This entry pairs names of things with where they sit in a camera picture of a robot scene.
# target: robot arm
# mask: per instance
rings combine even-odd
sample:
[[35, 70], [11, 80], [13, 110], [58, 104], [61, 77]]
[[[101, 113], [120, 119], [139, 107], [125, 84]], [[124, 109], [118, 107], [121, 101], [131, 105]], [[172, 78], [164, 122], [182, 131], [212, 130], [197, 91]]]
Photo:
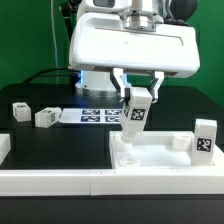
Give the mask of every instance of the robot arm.
[[[79, 6], [70, 65], [99, 75], [112, 71], [125, 101], [121, 125], [126, 143], [143, 131], [164, 76], [187, 78], [200, 66], [195, 30], [178, 26], [184, 22], [167, 11], [169, 6], [175, 9], [172, 2], [177, 4], [175, 0], [83, 0]], [[124, 73], [152, 76], [150, 93], [144, 88], [129, 89]]]

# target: white base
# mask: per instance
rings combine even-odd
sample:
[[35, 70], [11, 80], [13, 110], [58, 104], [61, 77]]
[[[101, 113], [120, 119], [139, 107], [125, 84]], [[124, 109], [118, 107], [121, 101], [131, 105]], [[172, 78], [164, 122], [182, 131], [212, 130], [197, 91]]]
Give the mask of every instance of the white base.
[[[224, 194], [224, 154], [217, 146], [213, 166], [191, 166], [189, 151], [172, 149], [174, 132], [137, 135], [135, 152], [116, 151], [118, 133], [110, 132], [115, 169], [0, 170], [0, 196]], [[120, 166], [119, 159], [131, 156], [138, 166]]]

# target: black tabletop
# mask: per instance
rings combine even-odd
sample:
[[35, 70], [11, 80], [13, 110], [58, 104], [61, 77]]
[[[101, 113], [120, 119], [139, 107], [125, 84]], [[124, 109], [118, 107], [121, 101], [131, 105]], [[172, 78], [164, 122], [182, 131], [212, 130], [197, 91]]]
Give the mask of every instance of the black tabletop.
[[[62, 124], [36, 128], [34, 115], [46, 107], [121, 108], [118, 98], [72, 93], [68, 85], [15, 84], [0, 91], [0, 133], [12, 149], [0, 169], [110, 169], [113, 124]], [[12, 103], [26, 102], [32, 121], [18, 123]], [[194, 131], [197, 118], [218, 122], [216, 144], [224, 150], [224, 109], [191, 87], [162, 87], [147, 119], [147, 131]], [[123, 195], [2, 197], [0, 223], [223, 223], [223, 195]]]

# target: white block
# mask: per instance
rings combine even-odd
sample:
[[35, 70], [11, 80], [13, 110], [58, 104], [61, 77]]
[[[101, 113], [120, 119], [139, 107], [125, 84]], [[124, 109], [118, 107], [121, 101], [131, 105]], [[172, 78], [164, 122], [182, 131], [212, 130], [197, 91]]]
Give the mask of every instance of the white block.
[[195, 125], [192, 165], [213, 165], [217, 122], [197, 119]]
[[31, 109], [26, 103], [13, 103], [12, 107], [13, 116], [18, 122], [31, 121]]
[[0, 134], [0, 165], [4, 161], [5, 157], [8, 155], [10, 149], [10, 135]]
[[35, 114], [36, 127], [48, 128], [59, 121], [62, 110], [59, 107], [47, 107]]

